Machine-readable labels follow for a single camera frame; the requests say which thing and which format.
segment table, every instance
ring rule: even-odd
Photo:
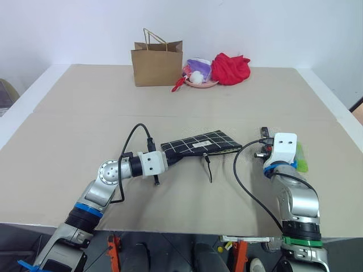
[[[298,71],[252,68],[236,86],[135,87],[131,66],[73,65],[0,150],[1,221],[57,226],[107,159],[117,158],[133,125],[157,146],[221,129],[241,144],[259,127],[294,132],[305,148],[309,183],[319,194],[324,237],[363,236],[363,153]],[[239,159],[247,187],[278,215],[256,145]],[[146,151],[137,130],[129,150]],[[185,158],[159,176],[125,182],[126,201],[110,205],[99,230],[277,236],[271,218],[238,186],[234,155]]]

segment black pouch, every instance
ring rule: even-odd
[[[168,165],[188,156],[208,156],[238,152],[242,146],[220,130],[161,144]]]

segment white cotton ball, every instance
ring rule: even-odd
[[[194,84],[202,84],[203,83],[203,75],[199,71],[194,71],[189,77],[190,82]]]

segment paper bag handle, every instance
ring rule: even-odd
[[[146,33],[147,33],[147,35],[148,35],[148,37],[149,37],[149,42],[148,42],[148,41],[147,41],[147,39],[146,39]],[[145,36],[146,50],[149,50],[150,35],[151,35],[151,36],[152,36],[154,39],[156,39],[159,43],[161,43],[161,44],[165,44],[165,46],[166,46],[166,51],[168,51],[168,43],[167,43],[166,41],[164,41],[162,38],[160,38],[158,35],[153,34],[150,30],[148,30],[148,29],[146,29],[146,28],[144,28],[144,29],[143,29],[143,35]]]

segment paper bag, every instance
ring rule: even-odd
[[[182,76],[183,42],[165,42],[162,38],[143,29],[145,43],[135,42],[131,50],[136,86],[173,86]],[[151,44],[150,36],[159,44]]]

